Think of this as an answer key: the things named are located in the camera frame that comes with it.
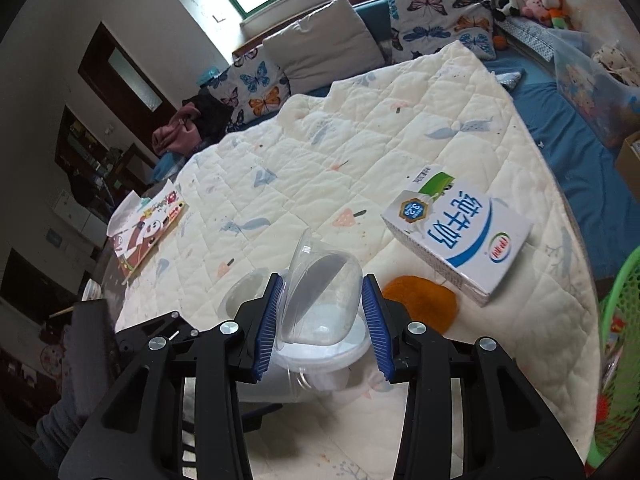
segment metal pivot bolt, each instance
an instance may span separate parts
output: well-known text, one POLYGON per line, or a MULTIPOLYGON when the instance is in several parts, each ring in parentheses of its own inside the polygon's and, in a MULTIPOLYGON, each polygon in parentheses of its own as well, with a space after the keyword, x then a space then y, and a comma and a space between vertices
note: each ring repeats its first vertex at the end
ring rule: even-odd
POLYGON ((420 321, 412 321, 406 326, 407 330, 412 334, 424 334, 427 332, 427 327, 420 321))
POLYGON ((225 321, 220 325, 220 332, 223 334, 235 334, 240 326, 235 321, 225 321))
POLYGON ((159 350, 161 348, 164 348, 164 345, 166 345, 166 339, 162 336, 157 336, 149 340, 150 350, 159 350))
POLYGON ((490 337, 483 337, 480 340, 480 348, 482 350, 486 350, 487 352, 493 352, 496 348, 498 348, 498 343, 490 337))

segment milk carton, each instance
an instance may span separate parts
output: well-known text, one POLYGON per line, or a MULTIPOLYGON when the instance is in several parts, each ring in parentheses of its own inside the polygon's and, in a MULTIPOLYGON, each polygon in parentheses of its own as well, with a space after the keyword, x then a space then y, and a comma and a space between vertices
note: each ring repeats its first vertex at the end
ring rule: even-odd
POLYGON ((439 166, 425 167, 382 219, 400 242, 480 304, 531 229, 529 220, 439 166))

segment pink jacket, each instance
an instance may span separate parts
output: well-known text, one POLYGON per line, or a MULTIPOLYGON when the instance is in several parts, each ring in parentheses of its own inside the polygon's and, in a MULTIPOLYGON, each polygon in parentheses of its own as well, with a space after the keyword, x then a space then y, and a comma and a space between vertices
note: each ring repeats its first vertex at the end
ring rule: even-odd
POLYGON ((156 155, 174 152, 188 156, 202 140, 196 125, 193 124, 193 120, 199 116, 200 112, 193 103, 187 103, 175 113, 167 126, 161 126, 154 131, 151 144, 156 155))

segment pink plush toy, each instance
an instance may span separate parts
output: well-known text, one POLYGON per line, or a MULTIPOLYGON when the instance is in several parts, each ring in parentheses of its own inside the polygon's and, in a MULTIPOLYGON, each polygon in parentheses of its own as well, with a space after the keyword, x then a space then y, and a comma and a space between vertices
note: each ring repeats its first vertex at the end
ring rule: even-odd
POLYGON ((520 13, 527 18, 538 20, 543 25, 551 27, 551 15, 540 0, 527 0, 527 5, 520 9, 520 13))

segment blue curved stripe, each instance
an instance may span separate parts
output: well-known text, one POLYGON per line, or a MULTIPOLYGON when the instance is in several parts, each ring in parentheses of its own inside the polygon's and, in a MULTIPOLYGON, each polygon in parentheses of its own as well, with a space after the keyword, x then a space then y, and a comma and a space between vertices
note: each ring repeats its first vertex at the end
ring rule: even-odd
POLYGON ((482 244, 484 243, 484 239, 489 233, 489 227, 491 226, 491 217, 494 213, 494 206, 489 200, 489 214, 486 217, 486 224, 482 228, 482 232, 480 233, 478 240, 476 240, 471 247, 469 247, 466 251, 457 254, 456 256, 452 256, 447 261, 454 267, 459 267, 462 264, 467 263, 474 254, 478 252, 482 244))

